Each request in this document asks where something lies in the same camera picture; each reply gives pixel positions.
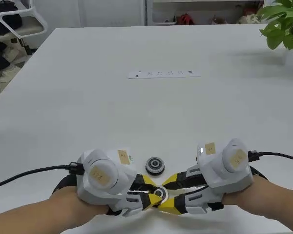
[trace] white chair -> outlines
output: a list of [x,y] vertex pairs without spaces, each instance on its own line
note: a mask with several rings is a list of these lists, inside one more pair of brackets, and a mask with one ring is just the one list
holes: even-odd
[[[33,0],[15,0],[15,5],[18,7],[16,11],[0,12],[0,22],[10,31],[5,35],[0,35],[0,42],[14,40],[15,43],[17,42],[16,38],[18,38],[21,46],[25,48],[27,55],[30,56],[32,55],[32,50],[25,44],[23,38],[45,33],[48,29],[48,24],[37,12],[33,5]],[[4,21],[3,17],[16,14],[20,14],[21,16],[22,26],[14,30]],[[18,62],[26,61],[28,58],[21,58],[13,63],[17,64]]]

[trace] white power strip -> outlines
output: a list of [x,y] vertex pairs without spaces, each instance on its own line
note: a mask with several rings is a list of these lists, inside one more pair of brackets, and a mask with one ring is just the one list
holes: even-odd
[[198,71],[135,71],[130,72],[128,79],[146,79],[146,78],[186,78],[186,77],[201,77]]

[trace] metal bearing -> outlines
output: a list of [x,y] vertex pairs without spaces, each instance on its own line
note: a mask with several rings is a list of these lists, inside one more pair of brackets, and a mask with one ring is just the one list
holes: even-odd
[[168,191],[163,186],[158,186],[153,194],[158,195],[162,198],[162,201],[160,203],[156,204],[155,207],[158,207],[160,204],[162,204],[168,200]]
[[151,157],[146,162],[146,171],[153,176],[158,176],[165,169],[164,161],[159,157]]

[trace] table surface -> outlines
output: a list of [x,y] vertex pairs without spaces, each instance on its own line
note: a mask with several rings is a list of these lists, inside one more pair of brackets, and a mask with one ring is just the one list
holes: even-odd
[[[57,29],[0,95],[0,181],[67,164],[94,148],[129,146],[145,173],[158,156],[171,174],[195,164],[200,141],[240,138],[249,149],[293,155],[293,73],[284,48],[271,51],[264,25]],[[127,79],[134,70],[199,70],[200,78]],[[252,163],[293,189],[293,161]],[[66,175],[29,175],[0,187],[0,212],[46,199]],[[206,215],[156,210],[100,216],[67,231],[108,233],[282,233],[289,230],[226,206]]]

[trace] human hand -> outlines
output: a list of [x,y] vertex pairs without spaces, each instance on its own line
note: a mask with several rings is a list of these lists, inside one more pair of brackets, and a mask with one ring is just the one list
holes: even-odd
[[66,229],[79,227],[89,222],[96,215],[106,214],[107,206],[90,205],[77,197],[77,188],[64,187],[57,190],[48,199],[59,212],[59,218]]
[[281,205],[286,200],[284,194],[286,189],[257,175],[254,175],[253,179],[254,183],[245,190],[225,194],[222,203],[237,205],[251,214],[275,219],[275,216],[281,212]]

